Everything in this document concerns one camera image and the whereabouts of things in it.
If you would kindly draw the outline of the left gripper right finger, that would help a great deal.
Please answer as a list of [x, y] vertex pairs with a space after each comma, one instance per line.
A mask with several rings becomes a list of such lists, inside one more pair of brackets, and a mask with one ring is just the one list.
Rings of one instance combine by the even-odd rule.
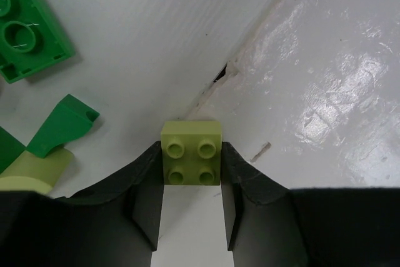
[[287, 189], [230, 143], [221, 151], [235, 266], [398, 266], [398, 188]]

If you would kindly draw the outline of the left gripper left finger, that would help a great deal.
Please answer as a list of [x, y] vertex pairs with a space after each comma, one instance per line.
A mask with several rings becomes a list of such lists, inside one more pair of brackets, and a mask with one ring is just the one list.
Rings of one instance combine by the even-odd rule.
[[160, 142], [71, 197], [1, 193], [2, 266], [149, 266], [164, 180]]

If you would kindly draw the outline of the light green square lego brick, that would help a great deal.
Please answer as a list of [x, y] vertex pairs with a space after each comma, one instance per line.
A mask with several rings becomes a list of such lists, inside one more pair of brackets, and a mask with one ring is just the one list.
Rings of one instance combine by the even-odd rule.
[[161, 148], [165, 185], [220, 185], [222, 126], [218, 121], [167, 121]]

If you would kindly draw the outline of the small dark green slope lego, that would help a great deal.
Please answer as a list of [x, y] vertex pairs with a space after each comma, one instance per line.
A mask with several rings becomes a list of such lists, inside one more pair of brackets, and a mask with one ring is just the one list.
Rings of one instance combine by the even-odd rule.
[[26, 150], [45, 158], [54, 149], [86, 135], [99, 116], [96, 110], [68, 94], [57, 103]]

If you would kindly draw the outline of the dark green lego plate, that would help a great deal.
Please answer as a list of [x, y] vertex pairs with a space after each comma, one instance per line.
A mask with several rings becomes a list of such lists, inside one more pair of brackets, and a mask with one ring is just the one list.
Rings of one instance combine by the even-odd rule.
[[1, 0], [1, 76], [9, 84], [75, 55], [46, 0]]

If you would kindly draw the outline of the green number lego brick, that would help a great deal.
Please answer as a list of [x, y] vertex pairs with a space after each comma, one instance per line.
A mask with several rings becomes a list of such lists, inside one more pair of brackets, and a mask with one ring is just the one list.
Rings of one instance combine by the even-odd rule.
[[0, 173], [12, 164], [25, 150], [25, 145], [19, 142], [5, 129], [0, 129]]

